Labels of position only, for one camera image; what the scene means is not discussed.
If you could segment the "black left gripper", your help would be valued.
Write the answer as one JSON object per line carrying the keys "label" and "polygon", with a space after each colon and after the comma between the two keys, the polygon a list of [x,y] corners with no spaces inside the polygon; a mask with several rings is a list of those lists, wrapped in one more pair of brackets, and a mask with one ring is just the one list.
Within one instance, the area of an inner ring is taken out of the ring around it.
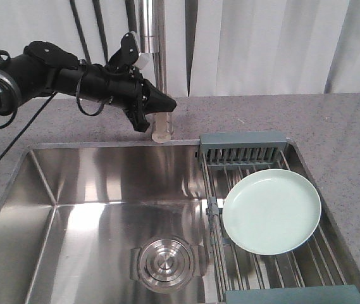
{"label": "black left gripper", "polygon": [[81,109],[88,117],[96,117],[105,105],[121,108],[134,131],[146,132],[150,123],[146,115],[169,113],[177,103],[143,78],[139,69],[129,68],[112,73],[100,64],[81,64],[81,98],[100,104],[94,113]]}

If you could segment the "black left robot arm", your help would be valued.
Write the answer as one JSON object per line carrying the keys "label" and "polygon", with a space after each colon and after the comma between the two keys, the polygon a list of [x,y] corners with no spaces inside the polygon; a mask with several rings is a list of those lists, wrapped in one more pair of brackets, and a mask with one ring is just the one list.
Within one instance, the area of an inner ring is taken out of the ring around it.
{"label": "black left robot arm", "polygon": [[143,78],[139,42],[126,33],[120,48],[105,65],[87,63],[44,41],[25,46],[14,58],[0,50],[0,115],[15,118],[18,108],[37,97],[62,93],[123,110],[137,132],[150,123],[146,115],[172,112],[176,101]]}

